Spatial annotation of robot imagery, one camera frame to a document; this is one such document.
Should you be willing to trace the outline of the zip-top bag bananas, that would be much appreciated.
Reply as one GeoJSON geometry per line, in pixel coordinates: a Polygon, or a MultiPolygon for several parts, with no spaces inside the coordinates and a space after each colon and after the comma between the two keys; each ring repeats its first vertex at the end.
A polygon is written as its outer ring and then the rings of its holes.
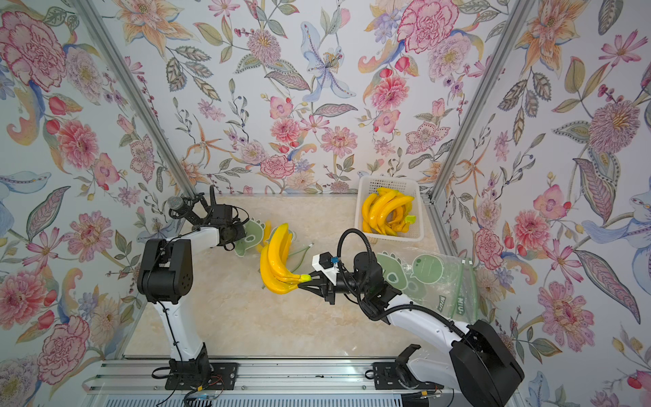
{"type": "Polygon", "coordinates": [[[480,296],[470,259],[426,253],[401,259],[388,252],[377,259],[384,279],[418,305],[457,322],[479,319],[480,296]]]}
{"type": "MultiPolygon", "coordinates": [[[[251,219],[244,225],[246,236],[235,243],[234,253],[243,258],[247,255],[260,254],[261,250],[271,241],[277,227],[267,221],[251,219]]],[[[288,252],[288,270],[294,274],[302,273],[303,263],[307,254],[314,247],[314,243],[302,244],[299,246],[298,234],[289,229],[291,245],[288,252]]]]}

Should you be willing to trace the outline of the yellow banana bunch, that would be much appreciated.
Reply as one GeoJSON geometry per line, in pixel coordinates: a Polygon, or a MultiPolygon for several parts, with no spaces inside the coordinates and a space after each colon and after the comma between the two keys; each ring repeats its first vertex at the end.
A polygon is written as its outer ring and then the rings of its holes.
{"type": "Polygon", "coordinates": [[[264,286],[271,293],[291,293],[298,289],[299,284],[312,281],[310,275],[298,275],[288,270],[287,260],[292,242],[293,234],[289,231],[288,223],[285,223],[276,228],[269,244],[261,252],[260,275],[264,286]]]}

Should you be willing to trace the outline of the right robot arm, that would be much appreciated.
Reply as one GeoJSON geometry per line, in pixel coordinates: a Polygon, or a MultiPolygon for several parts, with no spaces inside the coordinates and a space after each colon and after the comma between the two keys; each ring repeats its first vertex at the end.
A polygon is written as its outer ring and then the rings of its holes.
{"type": "Polygon", "coordinates": [[[396,359],[403,376],[458,390],[473,406],[505,406],[523,382],[524,371],[488,323],[456,322],[388,283],[361,230],[346,230],[337,252],[315,256],[313,268],[299,288],[330,305],[338,294],[350,294],[370,321],[402,328],[449,355],[446,364],[429,361],[412,345],[396,359]]]}

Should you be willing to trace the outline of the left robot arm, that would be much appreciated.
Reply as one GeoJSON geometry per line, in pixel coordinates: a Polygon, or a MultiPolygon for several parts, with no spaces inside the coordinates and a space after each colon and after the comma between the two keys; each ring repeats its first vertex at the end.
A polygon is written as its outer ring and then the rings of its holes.
{"type": "Polygon", "coordinates": [[[240,218],[241,208],[220,203],[214,186],[208,195],[172,197],[168,206],[170,217],[185,220],[192,229],[176,237],[147,240],[137,290],[154,305],[165,324],[171,359],[179,363],[199,361],[205,357],[204,342],[185,305],[193,287],[194,257],[214,248],[234,250],[246,237],[249,218],[240,218]]]}

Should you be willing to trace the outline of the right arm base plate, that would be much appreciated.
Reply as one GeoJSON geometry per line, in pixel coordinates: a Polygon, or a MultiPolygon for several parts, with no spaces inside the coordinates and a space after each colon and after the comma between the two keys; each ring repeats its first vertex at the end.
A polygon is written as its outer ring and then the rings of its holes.
{"type": "Polygon", "coordinates": [[[419,349],[419,344],[410,344],[393,361],[374,362],[364,377],[373,381],[376,390],[443,390],[444,386],[438,383],[419,381],[408,369],[410,356],[419,349]]]}

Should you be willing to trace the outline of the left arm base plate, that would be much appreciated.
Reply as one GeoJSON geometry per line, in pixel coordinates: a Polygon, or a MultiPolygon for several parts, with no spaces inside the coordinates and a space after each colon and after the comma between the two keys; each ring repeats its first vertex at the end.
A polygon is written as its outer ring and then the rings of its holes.
{"type": "Polygon", "coordinates": [[[211,362],[206,345],[189,361],[169,360],[166,390],[234,390],[239,364],[211,362]]]}

